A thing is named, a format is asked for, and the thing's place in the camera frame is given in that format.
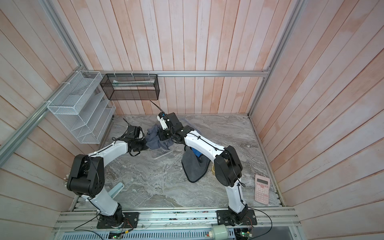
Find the dark grey cloth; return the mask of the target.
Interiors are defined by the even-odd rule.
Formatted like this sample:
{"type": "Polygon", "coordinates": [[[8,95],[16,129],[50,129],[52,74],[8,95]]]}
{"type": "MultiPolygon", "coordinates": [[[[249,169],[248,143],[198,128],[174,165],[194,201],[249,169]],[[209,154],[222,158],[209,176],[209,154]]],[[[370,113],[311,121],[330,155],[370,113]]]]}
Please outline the dark grey cloth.
{"type": "Polygon", "coordinates": [[[174,142],[171,139],[161,140],[159,130],[162,130],[162,127],[159,124],[155,124],[148,129],[147,135],[145,137],[146,146],[151,150],[162,148],[169,151],[170,146],[172,146],[174,142]]]}

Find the clear lunch box lid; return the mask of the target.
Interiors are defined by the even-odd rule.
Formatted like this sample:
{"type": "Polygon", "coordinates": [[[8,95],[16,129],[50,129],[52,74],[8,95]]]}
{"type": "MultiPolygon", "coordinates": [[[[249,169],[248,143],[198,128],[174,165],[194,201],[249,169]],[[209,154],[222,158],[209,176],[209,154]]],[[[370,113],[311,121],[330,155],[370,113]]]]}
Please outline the clear lunch box lid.
{"type": "Polygon", "coordinates": [[[156,149],[156,150],[151,150],[150,156],[153,160],[158,160],[162,157],[170,155],[173,152],[174,152],[173,150],[156,149]]]}

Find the clear lunch box blue rim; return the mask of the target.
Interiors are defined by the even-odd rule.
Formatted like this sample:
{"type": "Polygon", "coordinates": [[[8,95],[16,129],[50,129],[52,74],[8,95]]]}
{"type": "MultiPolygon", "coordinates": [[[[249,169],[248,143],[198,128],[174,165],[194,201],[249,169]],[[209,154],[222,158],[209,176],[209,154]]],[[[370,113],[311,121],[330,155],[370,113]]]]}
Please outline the clear lunch box blue rim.
{"type": "Polygon", "coordinates": [[[191,116],[183,116],[180,118],[180,122],[183,124],[183,126],[190,126],[195,129],[200,135],[203,134],[203,128],[202,125],[195,121],[191,116]]]}

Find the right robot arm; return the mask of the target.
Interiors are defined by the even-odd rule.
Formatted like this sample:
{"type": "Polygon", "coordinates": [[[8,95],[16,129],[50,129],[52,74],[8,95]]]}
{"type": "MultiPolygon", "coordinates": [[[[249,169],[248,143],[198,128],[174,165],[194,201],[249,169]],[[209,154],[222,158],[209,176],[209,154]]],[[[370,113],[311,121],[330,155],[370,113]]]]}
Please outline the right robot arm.
{"type": "Polygon", "coordinates": [[[157,116],[163,132],[173,141],[197,150],[215,166],[217,180],[226,188],[229,211],[239,220],[244,218],[248,206],[244,200],[241,177],[243,166],[234,147],[223,147],[208,140],[190,126],[183,126],[175,113],[157,116]]]}

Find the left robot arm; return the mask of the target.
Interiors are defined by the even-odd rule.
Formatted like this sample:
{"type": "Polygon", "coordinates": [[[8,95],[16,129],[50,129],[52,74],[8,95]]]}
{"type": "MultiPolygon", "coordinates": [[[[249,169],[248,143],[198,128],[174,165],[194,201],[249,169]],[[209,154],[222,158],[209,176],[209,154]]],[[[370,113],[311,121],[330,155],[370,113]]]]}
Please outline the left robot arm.
{"type": "Polygon", "coordinates": [[[116,228],[123,222],[124,215],[122,206],[105,189],[105,167],[122,155],[128,153],[136,157],[147,149],[143,129],[128,125],[123,135],[108,146],[88,155],[75,156],[66,187],[89,201],[99,210],[101,219],[116,228]]]}

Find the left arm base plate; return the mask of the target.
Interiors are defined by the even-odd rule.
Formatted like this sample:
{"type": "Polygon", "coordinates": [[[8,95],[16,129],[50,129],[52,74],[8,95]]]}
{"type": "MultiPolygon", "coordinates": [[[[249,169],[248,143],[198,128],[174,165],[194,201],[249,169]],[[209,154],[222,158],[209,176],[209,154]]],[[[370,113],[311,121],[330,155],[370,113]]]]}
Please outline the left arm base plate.
{"type": "Polygon", "coordinates": [[[134,229],[138,225],[139,212],[122,212],[113,216],[100,215],[97,229],[129,228],[134,229]]]}

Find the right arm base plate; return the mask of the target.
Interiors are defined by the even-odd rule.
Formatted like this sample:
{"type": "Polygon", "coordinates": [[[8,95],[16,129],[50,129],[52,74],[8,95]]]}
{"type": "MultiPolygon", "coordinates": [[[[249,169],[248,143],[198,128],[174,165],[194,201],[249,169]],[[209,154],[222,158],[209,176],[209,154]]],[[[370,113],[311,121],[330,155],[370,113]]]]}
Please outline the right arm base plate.
{"type": "Polygon", "coordinates": [[[235,213],[232,210],[216,211],[218,225],[237,226],[237,225],[257,225],[256,214],[254,210],[243,209],[240,213],[235,213]]]}

